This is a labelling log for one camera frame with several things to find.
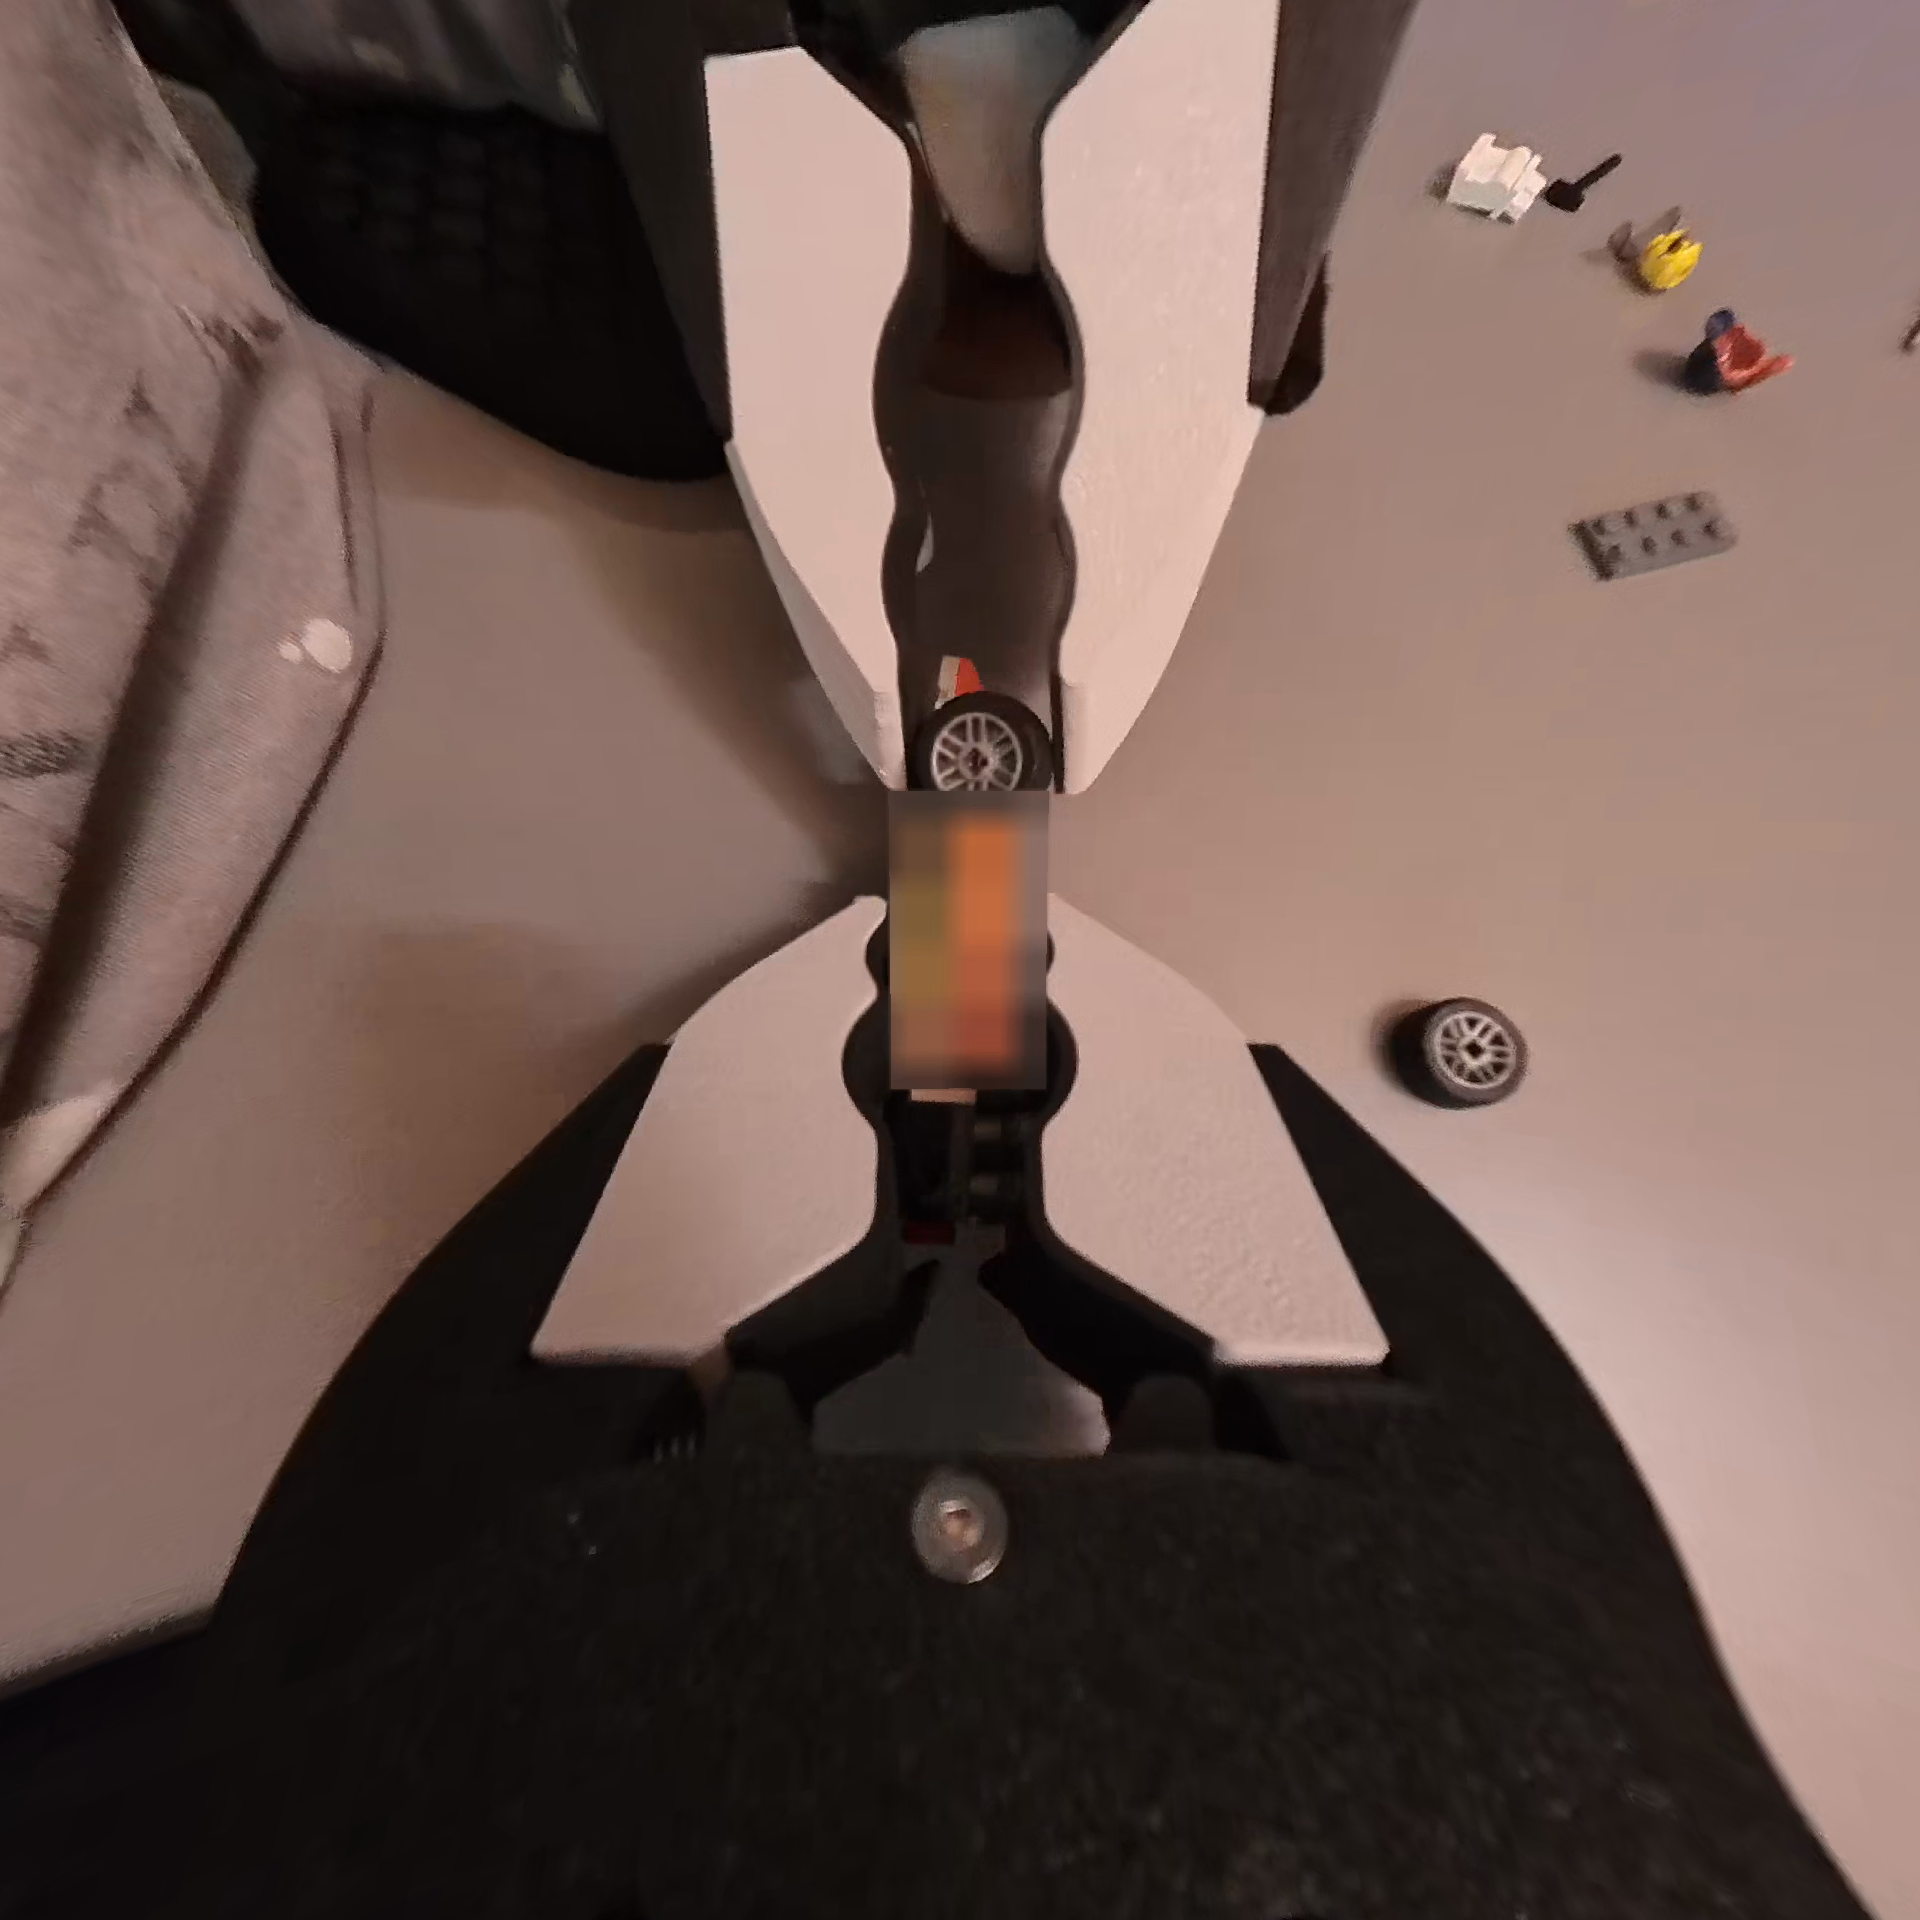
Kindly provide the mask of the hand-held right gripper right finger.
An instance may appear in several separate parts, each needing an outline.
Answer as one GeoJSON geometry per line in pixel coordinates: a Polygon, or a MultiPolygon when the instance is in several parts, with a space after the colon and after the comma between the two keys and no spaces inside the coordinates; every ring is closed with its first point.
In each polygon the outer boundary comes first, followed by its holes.
{"type": "Polygon", "coordinates": [[[1048,908],[1064,1092],[1005,1304],[1070,1375],[1377,1369],[1387,1337],[1251,1042],[1173,966],[1048,908]]]}

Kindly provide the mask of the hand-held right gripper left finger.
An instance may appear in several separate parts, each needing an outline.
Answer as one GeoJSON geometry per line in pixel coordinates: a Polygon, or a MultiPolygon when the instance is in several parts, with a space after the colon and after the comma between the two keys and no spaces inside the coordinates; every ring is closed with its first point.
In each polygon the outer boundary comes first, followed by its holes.
{"type": "Polygon", "coordinates": [[[905,1260],[848,1042],[882,901],[853,901],[675,1033],[534,1333],[545,1361],[812,1361],[905,1325],[905,1260]]]}

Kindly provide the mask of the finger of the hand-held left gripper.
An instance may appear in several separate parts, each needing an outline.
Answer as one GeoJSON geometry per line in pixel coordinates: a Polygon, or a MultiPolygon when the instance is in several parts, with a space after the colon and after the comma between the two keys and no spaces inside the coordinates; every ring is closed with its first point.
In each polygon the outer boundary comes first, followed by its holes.
{"type": "Polygon", "coordinates": [[[726,465],[812,677],[874,774],[905,789],[878,377],[916,156],[880,98],[802,45],[708,55],[707,132],[726,465]]]}
{"type": "Polygon", "coordinates": [[[1153,1],[1041,132],[1042,257],[1070,321],[1073,600],[1060,786],[1092,786],[1158,687],[1257,440],[1251,401],[1276,1],[1153,1]]]}

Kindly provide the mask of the orange white lego car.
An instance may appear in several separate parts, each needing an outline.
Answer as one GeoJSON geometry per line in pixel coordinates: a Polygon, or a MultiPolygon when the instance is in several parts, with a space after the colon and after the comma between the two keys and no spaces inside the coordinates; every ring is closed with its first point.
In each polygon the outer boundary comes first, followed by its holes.
{"type": "Polygon", "coordinates": [[[1034,1229],[1042,1089],[908,1092],[882,1103],[902,1239],[946,1246],[963,1231],[1034,1229]]]}

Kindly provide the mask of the black lego tire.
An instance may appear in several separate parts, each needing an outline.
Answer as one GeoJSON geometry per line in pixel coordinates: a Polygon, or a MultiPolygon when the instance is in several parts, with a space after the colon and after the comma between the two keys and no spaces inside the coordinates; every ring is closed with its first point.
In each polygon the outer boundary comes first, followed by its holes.
{"type": "MultiPolygon", "coordinates": [[[[996,690],[957,693],[949,702],[939,703],[932,711],[932,714],[955,698],[981,697],[981,695],[994,698],[996,703],[1011,706],[1013,718],[1021,720],[1029,727],[1029,743],[1035,751],[1035,772],[1029,777],[1027,789],[1017,790],[1017,792],[1049,790],[1053,786],[1053,777],[1056,777],[1052,734],[1042,724],[1042,720],[1027,703],[1021,703],[1017,697],[1005,695],[1005,693],[996,693],[996,690]]],[[[926,720],[926,724],[918,728],[918,734],[910,743],[910,754],[908,754],[908,782],[916,790],[928,790],[928,792],[932,792],[932,790],[926,786],[926,777],[923,777],[923,750],[926,750],[926,734],[928,734],[928,724],[931,724],[932,714],[926,720]]],[[[946,792],[946,794],[1011,794],[1011,792],[946,792]]]]}
{"type": "MultiPolygon", "coordinates": [[[[1393,1029],[1387,1033],[1387,1042],[1386,1042],[1387,1058],[1394,1065],[1396,1077],[1403,1084],[1403,1089],[1412,1092],[1416,1096],[1419,1096],[1419,1098],[1425,1098],[1425,1101],[1429,1101],[1438,1109],[1448,1109],[1448,1110],[1493,1109],[1496,1103],[1490,1103],[1490,1105],[1458,1105],[1458,1103],[1451,1103],[1443,1096],[1443,1092],[1434,1086],[1434,1080],[1429,1077],[1429,1068],[1425,1062],[1425,1023],[1430,1016],[1434,1008],[1443,1006],[1448,1001],[1484,1001],[1484,1004],[1490,1004],[1486,999],[1475,999],[1475,996],[1451,996],[1451,999],[1436,999],[1436,1001],[1412,1006],[1410,1009],[1405,1009],[1405,1015],[1400,1021],[1393,1023],[1393,1029]]],[[[1509,1013],[1504,1013],[1502,1008],[1498,1008],[1498,1009],[1521,1031],[1517,1021],[1509,1013]]]]}

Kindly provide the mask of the small dark lego pieces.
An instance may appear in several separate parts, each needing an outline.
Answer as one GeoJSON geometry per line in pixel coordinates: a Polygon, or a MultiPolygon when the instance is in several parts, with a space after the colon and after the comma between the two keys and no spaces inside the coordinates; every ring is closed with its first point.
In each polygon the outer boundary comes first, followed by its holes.
{"type": "MultiPolygon", "coordinates": [[[[1488,224],[1513,225],[1536,206],[1584,210],[1621,165],[1624,156],[1614,151],[1584,170],[1547,177],[1538,151],[1482,132],[1457,160],[1443,198],[1488,224]]],[[[1645,298],[1678,292],[1696,274],[1702,250],[1698,232],[1678,206],[1653,221],[1621,224],[1605,241],[1621,282],[1645,298]]],[[[1795,359],[1772,349],[1731,305],[1708,313],[1686,351],[1657,357],[1653,362],[1662,384],[1702,400],[1752,392],[1793,368],[1795,359]]]]}

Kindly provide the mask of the grey lego plate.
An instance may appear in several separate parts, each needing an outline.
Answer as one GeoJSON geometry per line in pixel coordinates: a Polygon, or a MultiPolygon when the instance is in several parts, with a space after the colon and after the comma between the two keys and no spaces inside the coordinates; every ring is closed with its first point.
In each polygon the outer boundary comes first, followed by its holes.
{"type": "Polygon", "coordinates": [[[1731,553],[1738,528],[1710,488],[1645,497],[1570,525],[1596,580],[1619,584],[1731,553]]]}

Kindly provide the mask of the black honeycomb wrist rest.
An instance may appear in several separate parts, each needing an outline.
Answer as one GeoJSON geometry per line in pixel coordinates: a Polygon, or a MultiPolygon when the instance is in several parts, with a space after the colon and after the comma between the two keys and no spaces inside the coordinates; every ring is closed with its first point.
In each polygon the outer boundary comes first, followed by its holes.
{"type": "Polygon", "coordinates": [[[328,328],[593,469],[665,484],[724,452],[598,134],[531,111],[312,88],[241,56],[210,96],[253,228],[328,328]]]}

